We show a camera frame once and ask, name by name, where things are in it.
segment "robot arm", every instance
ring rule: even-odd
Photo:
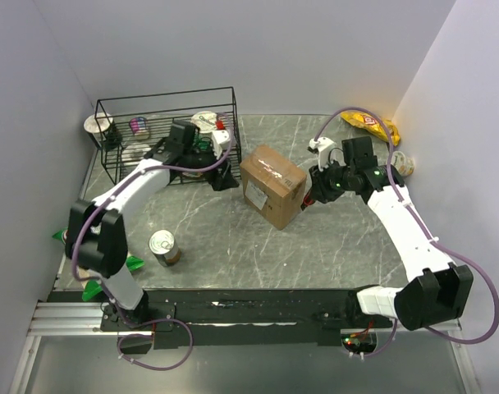
[[[135,170],[108,192],[92,201],[78,200],[71,208],[66,239],[66,255],[71,258],[76,238],[89,215],[112,197],[112,201],[91,223],[92,227],[79,249],[79,266],[97,277],[109,290],[126,316],[136,322],[145,321],[148,295],[131,276],[125,265],[127,240],[125,226],[148,197],[163,189],[177,176],[177,171],[160,166],[203,168],[214,164],[229,145],[227,131],[212,132],[212,146],[207,151],[194,148],[198,128],[187,121],[174,121],[170,134],[160,140],[140,161]],[[214,190],[225,190],[239,184],[231,175],[231,164],[225,161],[205,172],[205,179]]]
[[[311,140],[318,165],[310,168],[312,188],[303,208],[315,201],[334,201],[354,191],[381,220],[405,267],[409,283],[403,288],[370,286],[357,293],[364,314],[398,318],[409,330],[459,318],[474,280],[467,266],[457,267],[448,254],[430,245],[428,229],[419,217],[402,177],[392,167],[396,190],[389,184],[386,166],[378,166],[369,137],[342,141],[345,164],[332,160],[336,144],[328,138]]]

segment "marble floor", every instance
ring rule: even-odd
[[[268,144],[308,171],[316,156],[306,149],[325,116],[240,116],[243,157]],[[337,143],[367,135],[335,120],[325,136]],[[387,146],[373,137],[380,163]],[[86,199],[112,187],[97,160]],[[171,231],[181,261],[161,266],[149,251],[150,236]],[[134,273],[144,288],[346,288],[404,286],[405,270],[388,234],[360,197],[347,193],[315,204],[278,231],[251,207],[242,188],[214,192],[208,184],[170,186],[153,195],[126,229],[129,250],[145,260]],[[79,289],[66,263],[58,290]]]

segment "black wire basket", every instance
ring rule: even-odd
[[[187,90],[162,94],[101,98],[94,119],[99,133],[89,134],[100,151],[103,168],[116,184],[135,169],[144,153],[169,135],[175,119],[190,121],[197,112],[215,112],[225,127],[233,127],[235,145],[230,153],[231,173],[240,179],[239,123],[233,87]],[[209,144],[208,138],[196,141]],[[204,181],[200,173],[180,173],[172,182]]]

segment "yellow chip bag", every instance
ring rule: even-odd
[[[373,119],[370,115],[361,111],[345,111],[341,114],[341,118],[350,123],[352,126],[365,129],[381,140],[388,142],[387,133],[384,132],[378,121]],[[401,138],[396,125],[385,118],[382,118],[382,121],[384,121],[384,124],[387,125],[388,130],[390,131],[391,141],[394,145],[398,145]]]

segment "brown cardboard box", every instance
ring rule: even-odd
[[[240,164],[246,203],[282,230],[300,211],[306,173],[267,145]]]

